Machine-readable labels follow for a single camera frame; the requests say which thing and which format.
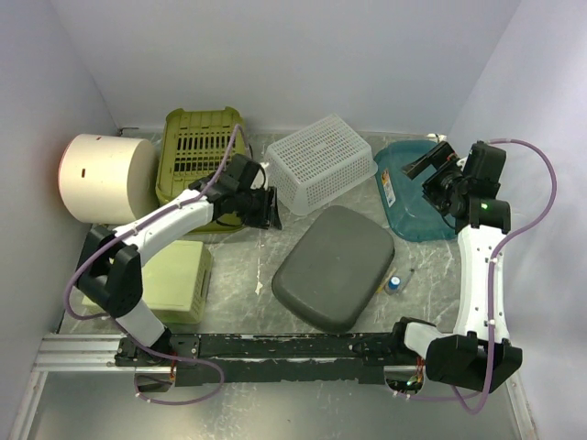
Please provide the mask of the translucent blue plastic container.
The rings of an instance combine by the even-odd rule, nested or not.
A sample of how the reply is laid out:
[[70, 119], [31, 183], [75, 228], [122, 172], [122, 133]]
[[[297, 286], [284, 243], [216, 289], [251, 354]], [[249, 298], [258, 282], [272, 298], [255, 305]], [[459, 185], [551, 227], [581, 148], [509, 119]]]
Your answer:
[[423, 198], [423, 182], [431, 177], [429, 167], [411, 180], [402, 167], [428, 153], [436, 143], [431, 140], [396, 141], [374, 157], [378, 166], [375, 180], [389, 227], [401, 239], [410, 242], [452, 240], [456, 237], [441, 215]]

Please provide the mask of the white plastic tray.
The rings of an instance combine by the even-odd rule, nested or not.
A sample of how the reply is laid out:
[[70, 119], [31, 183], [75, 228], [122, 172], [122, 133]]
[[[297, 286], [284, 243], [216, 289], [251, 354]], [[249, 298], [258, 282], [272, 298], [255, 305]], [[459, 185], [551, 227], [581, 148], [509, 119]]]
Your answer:
[[298, 216], [311, 214], [377, 171], [371, 146], [338, 115], [273, 142], [264, 161], [278, 200]]

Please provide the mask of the grey plastic tub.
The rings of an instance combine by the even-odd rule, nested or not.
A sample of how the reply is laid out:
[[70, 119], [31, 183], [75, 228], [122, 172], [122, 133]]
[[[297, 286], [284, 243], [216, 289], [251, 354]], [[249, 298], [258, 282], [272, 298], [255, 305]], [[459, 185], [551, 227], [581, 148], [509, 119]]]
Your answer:
[[380, 286], [393, 236], [363, 214], [330, 206], [293, 247], [271, 281], [291, 313], [329, 334], [348, 332]]

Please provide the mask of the olive green plastic tub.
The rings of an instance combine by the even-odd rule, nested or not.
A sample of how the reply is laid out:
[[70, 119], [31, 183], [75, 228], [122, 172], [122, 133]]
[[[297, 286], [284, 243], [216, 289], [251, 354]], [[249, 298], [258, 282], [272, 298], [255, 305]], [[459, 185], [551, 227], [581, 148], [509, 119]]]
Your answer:
[[161, 141], [161, 158], [155, 183], [160, 206], [171, 204], [188, 186], [216, 172], [232, 144], [228, 159], [237, 154], [251, 157], [249, 143], [234, 130], [244, 127], [239, 112], [222, 110], [171, 111]]

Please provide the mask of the pale yellow perforated basket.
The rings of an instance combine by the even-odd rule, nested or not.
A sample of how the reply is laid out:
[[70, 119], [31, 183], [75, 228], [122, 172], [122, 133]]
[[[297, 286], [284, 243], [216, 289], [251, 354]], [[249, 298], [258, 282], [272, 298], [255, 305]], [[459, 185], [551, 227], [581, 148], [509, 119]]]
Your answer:
[[198, 324], [205, 311], [212, 255], [201, 242], [176, 240], [147, 263], [137, 252], [80, 279], [83, 304], [120, 317], [142, 300], [165, 324]]

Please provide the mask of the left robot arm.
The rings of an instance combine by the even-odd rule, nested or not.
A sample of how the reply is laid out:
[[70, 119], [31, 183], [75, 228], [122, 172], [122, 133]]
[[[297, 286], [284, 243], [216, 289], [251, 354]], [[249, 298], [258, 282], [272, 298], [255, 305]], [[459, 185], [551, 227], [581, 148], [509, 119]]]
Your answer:
[[267, 168], [237, 154], [138, 221], [115, 229], [95, 226], [86, 236], [71, 285], [135, 341], [149, 365], [171, 358], [172, 333], [143, 300], [143, 267], [172, 242], [224, 215], [236, 215], [246, 227], [280, 229], [277, 190], [268, 184]]

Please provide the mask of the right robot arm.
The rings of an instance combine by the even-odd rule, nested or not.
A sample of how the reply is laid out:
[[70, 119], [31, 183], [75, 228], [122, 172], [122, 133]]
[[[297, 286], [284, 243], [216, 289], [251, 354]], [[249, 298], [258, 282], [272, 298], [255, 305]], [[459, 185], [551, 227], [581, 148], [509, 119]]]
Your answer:
[[455, 220], [460, 306], [449, 334], [402, 319], [403, 333], [390, 341], [390, 356], [403, 365], [420, 356], [430, 380], [472, 391], [495, 391], [523, 362], [504, 318], [503, 241], [511, 231], [511, 208], [497, 195], [505, 160], [504, 150], [481, 141], [464, 159], [441, 141], [402, 168], [409, 179], [434, 170], [422, 184], [423, 197]]

